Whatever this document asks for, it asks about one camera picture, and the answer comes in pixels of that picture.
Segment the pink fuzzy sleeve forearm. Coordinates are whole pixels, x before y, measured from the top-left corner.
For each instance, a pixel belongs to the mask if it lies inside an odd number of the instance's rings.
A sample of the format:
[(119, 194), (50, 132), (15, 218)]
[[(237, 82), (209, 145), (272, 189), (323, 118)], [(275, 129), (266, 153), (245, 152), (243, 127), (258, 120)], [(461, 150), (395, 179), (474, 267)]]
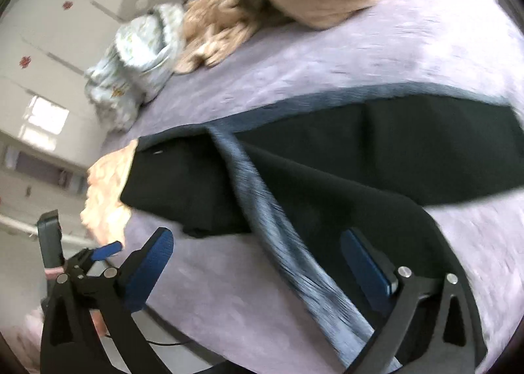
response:
[(55, 280), (64, 273), (63, 267), (45, 268), (47, 294), (37, 309), (30, 311), (22, 323), (14, 329), (13, 347), (23, 364), (34, 366), (40, 363), (41, 340), (45, 321), (45, 311), (54, 288)]

